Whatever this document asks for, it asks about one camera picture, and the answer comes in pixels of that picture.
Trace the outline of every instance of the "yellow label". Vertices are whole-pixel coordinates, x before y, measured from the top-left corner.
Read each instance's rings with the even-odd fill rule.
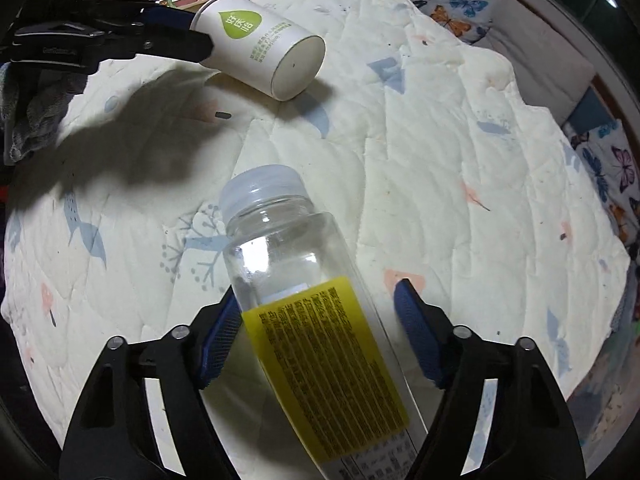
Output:
[[[404,430],[408,417],[345,277],[242,314],[267,377],[316,463]]]

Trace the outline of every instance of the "white paper cup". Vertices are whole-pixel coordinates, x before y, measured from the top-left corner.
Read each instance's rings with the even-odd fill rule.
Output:
[[[320,70],[324,40],[251,0],[210,0],[191,29],[209,34],[213,53],[201,64],[287,101]]]

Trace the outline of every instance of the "silver bolt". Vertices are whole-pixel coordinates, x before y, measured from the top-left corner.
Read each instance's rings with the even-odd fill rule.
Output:
[[[186,325],[178,325],[173,330],[171,330],[171,335],[174,339],[184,339],[191,333],[189,327]]]
[[[469,339],[471,337],[471,330],[464,325],[458,325],[453,327],[453,335],[459,339]]]
[[[536,348],[536,342],[530,337],[523,337],[520,340],[520,346],[525,350],[534,350]]]
[[[107,348],[109,350],[117,350],[124,343],[124,338],[119,335],[113,336],[111,339],[107,341]]]

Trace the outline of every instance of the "orange butterfly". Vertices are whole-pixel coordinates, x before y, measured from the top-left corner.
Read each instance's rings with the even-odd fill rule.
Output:
[[[452,20],[447,14],[445,8],[441,5],[436,6],[436,10],[431,13],[431,19],[439,25],[442,25],[444,28],[448,28],[456,35],[456,38],[459,38],[465,32],[471,30],[471,25],[469,23]]]

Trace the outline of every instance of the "bottle neck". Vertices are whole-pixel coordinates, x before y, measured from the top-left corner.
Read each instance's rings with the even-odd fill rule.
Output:
[[[239,212],[226,224],[226,235],[246,236],[315,212],[311,200],[303,196],[276,197]]]

